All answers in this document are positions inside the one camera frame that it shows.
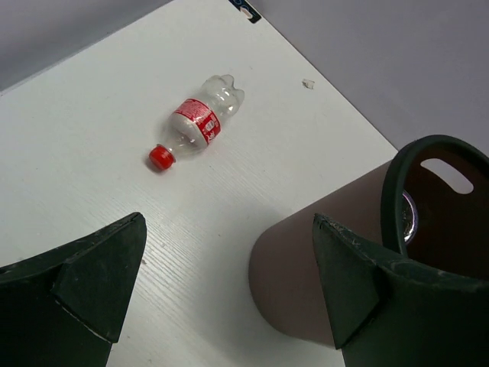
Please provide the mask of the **clear bottle red label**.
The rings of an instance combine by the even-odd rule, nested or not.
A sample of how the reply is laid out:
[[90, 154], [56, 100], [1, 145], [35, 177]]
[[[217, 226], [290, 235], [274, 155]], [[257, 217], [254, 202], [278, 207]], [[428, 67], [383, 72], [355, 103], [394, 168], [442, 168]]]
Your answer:
[[148, 160], [159, 171], [204, 151], [238, 112], [245, 92], [230, 74], [209, 77], [167, 118]]

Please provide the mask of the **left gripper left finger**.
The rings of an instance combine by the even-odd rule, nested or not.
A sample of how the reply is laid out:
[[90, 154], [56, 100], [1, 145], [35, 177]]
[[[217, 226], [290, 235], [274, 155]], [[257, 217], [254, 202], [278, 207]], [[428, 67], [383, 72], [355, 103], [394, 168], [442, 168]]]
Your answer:
[[147, 239], [141, 213], [1, 269], [3, 366], [104, 366]]

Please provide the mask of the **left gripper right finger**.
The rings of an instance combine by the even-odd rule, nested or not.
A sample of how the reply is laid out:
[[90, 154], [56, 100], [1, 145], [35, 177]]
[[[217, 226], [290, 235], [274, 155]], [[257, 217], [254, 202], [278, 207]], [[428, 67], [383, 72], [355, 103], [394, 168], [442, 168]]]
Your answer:
[[486, 366], [488, 283], [424, 265], [318, 214], [313, 249], [347, 366]]

